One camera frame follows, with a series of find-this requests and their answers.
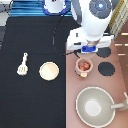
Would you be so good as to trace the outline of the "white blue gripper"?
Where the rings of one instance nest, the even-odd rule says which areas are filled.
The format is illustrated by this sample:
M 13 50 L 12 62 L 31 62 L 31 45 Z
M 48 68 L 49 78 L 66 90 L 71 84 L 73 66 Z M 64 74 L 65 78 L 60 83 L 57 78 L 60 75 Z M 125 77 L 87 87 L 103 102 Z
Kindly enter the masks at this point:
M 67 38 L 68 50 L 80 50 L 82 53 L 95 53 L 99 48 L 109 47 L 111 44 L 112 35 L 103 33 L 101 37 L 92 35 L 88 39 L 87 34 L 82 28 L 73 29 L 70 31 Z

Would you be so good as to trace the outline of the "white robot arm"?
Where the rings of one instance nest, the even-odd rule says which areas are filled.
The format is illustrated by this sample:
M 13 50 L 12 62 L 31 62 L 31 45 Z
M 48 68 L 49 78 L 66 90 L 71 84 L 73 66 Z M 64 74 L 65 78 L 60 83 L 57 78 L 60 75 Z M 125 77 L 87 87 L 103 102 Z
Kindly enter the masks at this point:
M 105 30 L 112 17 L 111 0 L 71 0 L 71 12 L 80 25 L 67 38 L 67 49 L 97 52 L 111 44 L 111 35 Z

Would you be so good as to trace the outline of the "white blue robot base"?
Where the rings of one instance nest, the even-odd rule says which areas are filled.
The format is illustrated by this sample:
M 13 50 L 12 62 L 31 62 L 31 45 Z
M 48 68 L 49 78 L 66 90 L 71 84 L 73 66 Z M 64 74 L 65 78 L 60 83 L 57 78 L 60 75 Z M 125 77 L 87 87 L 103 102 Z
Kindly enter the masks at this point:
M 44 0 L 44 13 L 47 15 L 60 15 L 65 12 L 65 0 Z

